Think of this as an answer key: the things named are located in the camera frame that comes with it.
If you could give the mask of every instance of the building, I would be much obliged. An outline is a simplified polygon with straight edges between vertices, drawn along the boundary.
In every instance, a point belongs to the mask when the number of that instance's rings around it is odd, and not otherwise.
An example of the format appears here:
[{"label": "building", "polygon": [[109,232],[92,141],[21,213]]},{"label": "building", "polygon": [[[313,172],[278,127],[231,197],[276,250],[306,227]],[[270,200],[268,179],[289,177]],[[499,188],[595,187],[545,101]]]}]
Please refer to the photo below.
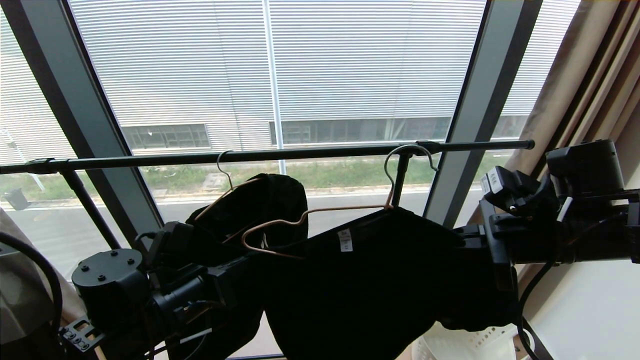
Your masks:
[{"label": "building", "polygon": [[[286,147],[443,140],[485,6],[69,3],[134,154],[275,148],[278,117]],[[520,135],[578,3],[544,1],[494,137]],[[0,163],[74,157],[0,23]]]}]

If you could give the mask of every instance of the white wall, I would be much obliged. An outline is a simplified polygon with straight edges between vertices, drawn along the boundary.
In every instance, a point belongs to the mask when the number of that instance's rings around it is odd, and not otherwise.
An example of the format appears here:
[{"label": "white wall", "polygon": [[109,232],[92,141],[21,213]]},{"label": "white wall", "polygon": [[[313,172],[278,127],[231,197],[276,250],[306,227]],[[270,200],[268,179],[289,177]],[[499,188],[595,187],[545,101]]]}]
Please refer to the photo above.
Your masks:
[{"label": "white wall", "polygon": [[[627,188],[640,188],[639,108],[629,121],[616,148]],[[547,275],[532,294],[528,310],[543,303],[531,324],[555,360],[639,357],[640,265],[579,263]]]}]

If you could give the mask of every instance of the beige curtain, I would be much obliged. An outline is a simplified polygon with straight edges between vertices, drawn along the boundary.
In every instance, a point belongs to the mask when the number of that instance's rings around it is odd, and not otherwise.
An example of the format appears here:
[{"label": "beige curtain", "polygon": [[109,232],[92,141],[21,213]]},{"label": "beige curtain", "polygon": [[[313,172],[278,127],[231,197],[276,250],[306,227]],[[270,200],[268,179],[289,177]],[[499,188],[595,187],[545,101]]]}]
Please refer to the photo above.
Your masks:
[{"label": "beige curtain", "polygon": [[[580,4],[521,136],[535,140],[536,147],[516,151],[506,168],[539,177],[546,170],[547,151],[583,141],[616,141],[637,128],[633,115],[640,101],[639,9],[635,1]],[[478,221],[476,211],[470,222]],[[527,316],[537,312],[567,268],[550,272],[547,276],[555,280],[536,288]],[[539,269],[527,266],[520,272],[521,290]]]},{"label": "beige curtain", "polygon": [[[9,215],[0,208],[0,231],[12,235],[22,242],[26,243],[29,246],[33,247],[33,244],[29,241],[27,236],[18,228],[18,226],[13,222],[13,220],[9,217]],[[47,289],[49,296],[51,296],[51,288],[49,287],[49,282],[45,278],[44,274],[38,269],[40,272],[40,278],[42,283]],[[62,325],[67,325],[75,319],[83,316],[86,313],[86,309],[84,308],[84,304],[80,297],[77,295],[76,290],[71,286],[65,279],[60,275],[58,271],[58,280],[60,280],[60,285],[62,287]]]}]

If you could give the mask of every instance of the black garment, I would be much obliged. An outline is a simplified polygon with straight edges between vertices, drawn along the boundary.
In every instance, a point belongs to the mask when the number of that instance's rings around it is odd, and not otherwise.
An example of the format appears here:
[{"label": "black garment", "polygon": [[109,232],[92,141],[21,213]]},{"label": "black garment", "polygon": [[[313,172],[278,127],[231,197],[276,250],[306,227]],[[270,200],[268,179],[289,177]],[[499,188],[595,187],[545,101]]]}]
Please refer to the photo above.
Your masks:
[{"label": "black garment", "polygon": [[[190,242],[189,260],[205,266],[217,266],[241,256],[253,260],[255,253],[240,244],[242,232],[222,244],[231,234],[261,223],[285,219],[297,221],[307,210],[305,189],[297,180],[276,174],[259,174],[260,179],[242,185],[209,209],[202,218],[195,217],[204,210],[196,210],[186,221],[194,225],[194,236]],[[248,243],[259,246],[266,237],[269,245],[282,246],[307,239],[307,222],[297,227],[276,225],[264,231],[252,233]],[[210,310],[209,323],[201,316],[189,325],[185,335],[194,334],[207,327],[218,328],[204,338],[198,357],[195,359],[226,359],[247,344],[255,336],[262,317],[262,304],[257,293],[260,288],[259,266],[247,266],[234,286],[238,305],[230,311]],[[169,350],[172,358],[184,359],[198,345],[193,340]]]},{"label": "black garment", "polygon": [[[344,229],[351,252],[341,251]],[[304,260],[263,257],[264,309],[280,349],[289,360],[395,359],[439,320],[445,258],[461,243],[396,208],[281,249]]]}]

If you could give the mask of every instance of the copper wire hanger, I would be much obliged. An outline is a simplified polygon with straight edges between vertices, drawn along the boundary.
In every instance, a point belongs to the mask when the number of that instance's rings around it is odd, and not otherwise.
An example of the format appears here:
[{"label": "copper wire hanger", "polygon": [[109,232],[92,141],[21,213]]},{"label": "copper wire hanger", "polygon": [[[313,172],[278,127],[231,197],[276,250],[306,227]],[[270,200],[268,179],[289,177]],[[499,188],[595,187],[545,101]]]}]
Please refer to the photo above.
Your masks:
[{"label": "copper wire hanger", "polygon": [[[238,186],[234,187],[234,184],[231,182],[231,175],[230,175],[228,172],[226,172],[226,171],[224,171],[224,170],[222,170],[222,169],[220,168],[220,158],[222,158],[222,156],[223,156],[224,154],[226,154],[226,153],[228,153],[228,152],[230,152],[230,151],[233,151],[233,150],[225,150],[225,151],[221,152],[221,153],[218,155],[218,159],[216,160],[216,166],[218,167],[218,170],[220,170],[220,172],[221,172],[221,173],[225,174],[225,175],[227,176],[227,179],[229,180],[229,190],[225,191],[225,192],[224,192],[222,195],[220,195],[220,197],[218,197],[214,202],[212,202],[212,203],[211,203],[211,204],[209,204],[206,208],[204,208],[204,210],[202,210],[202,211],[201,211],[201,212],[196,216],[196,218],[194,219],[194,221],[198,221],[198,219],[199,219],[199,218],[201,218],[201,217],[202,217],[202,215],[204,215],[207,211],[209,211],[211,208],[213,208],[213,206],[214,206],[215,204],[217,204],[217,203],[218,203],[222,198],[224,198],[225,196],[227,196],[230,192],[234,191],[235,189],[239,188],[240,186],[243,186],[243,185],[246,185],[246,184],[250,184],[250,183],[253,183],[254,181],[258,181],[258,180],[260,180],[260,179],[251,179],[251,180],[247,180],[247,181],[243,182],[242,184],[240,184],[240,185],[238,185]],[[232,237],[234,237],[235,235],[237,235],[237,233],[236,233],[236,234],[233,234],[232,236],[229,236],[225,241],[223,241],[223,243],[227,242],[229,239],[231,239],[231,238],[232,238]]]},{"label": "copper wire hanger", "polygon": [[296,222],[290,222],[290,221],[286,221],[286,220],[282,220],[282,219],[276,219],[276,220],[272,220],[272,221],[268,221],[265,222],[263,224],[260,225],[256,225],[250,229],[248,229],[247,231],[245,231],[242,234],[242,245],[244,247],[246,247],[247,249],[253,250],[253,251],[257,251],[257,252],[264,252],[266,254],[271,254],[271,255],[276,255],[276,256],[282,256],[285,258],[293,258],[293,259],[304,259],[300,256],[295,256],[295,255],[289,255],[289,254],[282,254],[280,252],[275,252],[272,250],[268,250],[268,249],[260,249],[257,247],[252,247],[251,245],[246,243],[246,238],[249,234],[259,230],[259,229],[263,229],[267,226],[271,226],[271,225],[275,225],[275,224],[285,224],[285,225],[293,225],[293,226],[297,226],[302,224],[305,219],[307,219],[308,215],[311,213],[318,213],[320,211],[334,211],[334,210],[355,210],[355,209],[375,209],[375,208],[384,208],[384,209],[392,209],[393,205],[391,205],[391,198],[393,196],[394,193],[394,188],[396,187],[396,183],[394,182],[393,177],[389,174],[388,168],[387,168],[387,164],[389,163],[389,159],[391,158],[392,155],[396,154],[398,151],[400,150],[404,150],[404,149],[417,149],[421,152],[423,152],[428,158],[429,158],[429,166],[435,171],[438,172],[438,168],[433,166],[433,159],[431,158],[431,153],[423,146],[420,146],[418,144],[406,144],[406,145],[401,145],[399,147],[396,147],[395,149],[391,150],[391,152],[387,155],[387,158],[385,159],[385,174],[387,175],[387,177],[389,178],[389,181],[391,182],[391,190],[389,190],[389,195],[387,196],[387,201],[382,204],[382,205],[363,205],[363,206],[341,206],[338,208],[320,208],[320,209],[313,209],[313,210],[307,210],[304,213],[302,213],[302,216],[300,216],[300,220],[296,221]]}]

